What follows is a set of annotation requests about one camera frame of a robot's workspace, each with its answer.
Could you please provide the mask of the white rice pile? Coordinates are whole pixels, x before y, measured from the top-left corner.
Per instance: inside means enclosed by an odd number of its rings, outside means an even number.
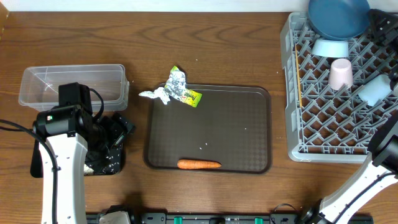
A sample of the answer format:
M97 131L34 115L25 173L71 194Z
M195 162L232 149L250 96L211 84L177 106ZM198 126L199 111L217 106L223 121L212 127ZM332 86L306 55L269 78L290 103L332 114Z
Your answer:
M121 149L112 149L107 155L95 155L94 151L88 151L84 163L84 175L114 175L122 168Z

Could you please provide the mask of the dark blue plate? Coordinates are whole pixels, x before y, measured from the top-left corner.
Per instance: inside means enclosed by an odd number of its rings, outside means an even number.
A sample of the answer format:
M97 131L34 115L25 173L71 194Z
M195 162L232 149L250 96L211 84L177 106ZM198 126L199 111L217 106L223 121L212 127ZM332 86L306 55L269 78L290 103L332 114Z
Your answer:
M309 0L308 20L324 39L348 40L369 27L367 0Z

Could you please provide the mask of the light blue small bowl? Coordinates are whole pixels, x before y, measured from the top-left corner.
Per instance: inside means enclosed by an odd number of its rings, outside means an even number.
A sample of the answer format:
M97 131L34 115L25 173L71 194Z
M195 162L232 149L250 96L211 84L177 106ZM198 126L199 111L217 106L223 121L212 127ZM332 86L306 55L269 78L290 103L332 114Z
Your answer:
M321 57L345 58L349 56L348 42L319 38L313 45L312 54Z

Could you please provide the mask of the light blue cup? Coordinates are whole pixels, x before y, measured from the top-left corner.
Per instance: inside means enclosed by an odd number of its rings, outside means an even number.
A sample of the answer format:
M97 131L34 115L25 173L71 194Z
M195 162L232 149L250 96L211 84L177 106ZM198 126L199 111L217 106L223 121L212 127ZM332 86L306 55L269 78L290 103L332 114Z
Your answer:
M366 101L369 106L374 106L379 100L383 100L391 92L390 79L387 75L379 75L364 85L358 93L362 101Z

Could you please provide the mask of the white pink cup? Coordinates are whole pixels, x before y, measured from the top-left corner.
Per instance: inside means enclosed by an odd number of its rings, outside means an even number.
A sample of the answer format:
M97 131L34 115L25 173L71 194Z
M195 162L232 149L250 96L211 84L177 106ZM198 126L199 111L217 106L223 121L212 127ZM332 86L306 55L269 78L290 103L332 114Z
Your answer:
M331 89L339 90L342 86L351 88L353 85L352 64L348 59L339 58L332 62L328 78Z

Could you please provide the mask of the wooden chopstick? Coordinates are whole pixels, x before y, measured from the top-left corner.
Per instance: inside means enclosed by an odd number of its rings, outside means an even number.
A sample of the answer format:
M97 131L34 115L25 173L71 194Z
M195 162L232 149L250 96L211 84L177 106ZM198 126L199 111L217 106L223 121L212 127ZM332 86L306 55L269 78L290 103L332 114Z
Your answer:
M295 53L295 68L297 75L297 89L298 89L298 100L299 100L299 108L302 108L302 92L301 92L301 84L300 84L300 69L299 69L299 60L298 60L298 50L297 44L294 44L294 53Z

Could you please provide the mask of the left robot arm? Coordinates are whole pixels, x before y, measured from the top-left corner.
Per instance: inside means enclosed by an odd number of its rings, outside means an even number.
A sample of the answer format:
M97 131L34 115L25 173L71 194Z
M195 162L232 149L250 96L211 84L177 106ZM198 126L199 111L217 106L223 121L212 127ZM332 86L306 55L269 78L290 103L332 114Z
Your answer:
M39 144L43 172L42 223L86 223L85 167L101 172L110 151L135 126L115 113L99 118L81 105L58 106L37 115L32 129L1 120L7 131L21 131Z

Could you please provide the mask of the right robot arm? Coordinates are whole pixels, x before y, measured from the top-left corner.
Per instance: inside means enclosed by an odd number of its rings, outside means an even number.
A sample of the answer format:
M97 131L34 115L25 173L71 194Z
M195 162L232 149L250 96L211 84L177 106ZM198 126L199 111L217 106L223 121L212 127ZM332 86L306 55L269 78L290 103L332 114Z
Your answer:
M374 42L397 52L397 16L370 9L368 19ZM388 76L368 82L358 95L375 105L392 91L397 97L397 65ZM338 190L319 200L296 223L348 223L376 194L397 183L397 112L375 132L368 152L361 167Z

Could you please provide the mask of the grey dishwasher rack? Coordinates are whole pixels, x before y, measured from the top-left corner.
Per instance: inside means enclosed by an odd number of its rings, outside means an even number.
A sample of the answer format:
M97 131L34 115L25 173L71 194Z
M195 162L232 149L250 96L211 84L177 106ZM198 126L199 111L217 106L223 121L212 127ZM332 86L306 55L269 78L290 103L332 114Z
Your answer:
M397 65L397 53L380 47L367 33L348 41L353 66L351 88L333 90L328 84L333 58L312 54L319 35L307 13L293 12L280 33L287 106L285 126L289 157L296 162L362 163L373 134L397 112L397 97L390 93L374 106L358 93L379 75ZM294 44L297 44L302 108L299 108Z

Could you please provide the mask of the crumpled foil wrapper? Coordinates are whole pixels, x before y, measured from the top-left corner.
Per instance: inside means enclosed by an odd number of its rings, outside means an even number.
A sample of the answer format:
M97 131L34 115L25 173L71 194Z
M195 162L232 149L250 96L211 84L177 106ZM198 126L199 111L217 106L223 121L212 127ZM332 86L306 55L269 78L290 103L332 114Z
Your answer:
M170 70L169 79L166 81L164 91L171 97L182 103L196 108L201 100L202 94L186 88L185 73L173 66Z

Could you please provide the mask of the orange carrot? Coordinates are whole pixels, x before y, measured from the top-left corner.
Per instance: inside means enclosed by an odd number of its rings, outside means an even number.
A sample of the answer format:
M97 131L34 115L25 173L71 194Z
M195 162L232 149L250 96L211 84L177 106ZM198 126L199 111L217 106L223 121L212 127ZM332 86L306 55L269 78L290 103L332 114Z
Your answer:
M213 161L200 161L191 159L181 159L177 162L179 169L217 169L221 164Z

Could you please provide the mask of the clear plastic bin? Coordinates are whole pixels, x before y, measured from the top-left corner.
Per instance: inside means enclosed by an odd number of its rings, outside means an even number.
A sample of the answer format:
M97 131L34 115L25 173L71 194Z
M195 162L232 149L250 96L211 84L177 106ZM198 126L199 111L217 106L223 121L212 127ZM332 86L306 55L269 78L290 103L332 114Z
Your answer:
M58 87L74 82L96 90L105 111L127 108L129 81L121 64L29 67L22 76L19 104L37 111L49 110L58 105Z

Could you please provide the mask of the dark brown serving tray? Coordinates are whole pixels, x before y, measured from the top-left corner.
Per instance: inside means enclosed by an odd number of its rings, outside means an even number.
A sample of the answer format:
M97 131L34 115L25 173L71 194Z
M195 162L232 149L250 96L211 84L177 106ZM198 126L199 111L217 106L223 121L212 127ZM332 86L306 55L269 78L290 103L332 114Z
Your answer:
M219 172L264 174L272 166L271 96L259 86L193 85L197 107L151 103L144 161L176 170L181 159L220 163Z

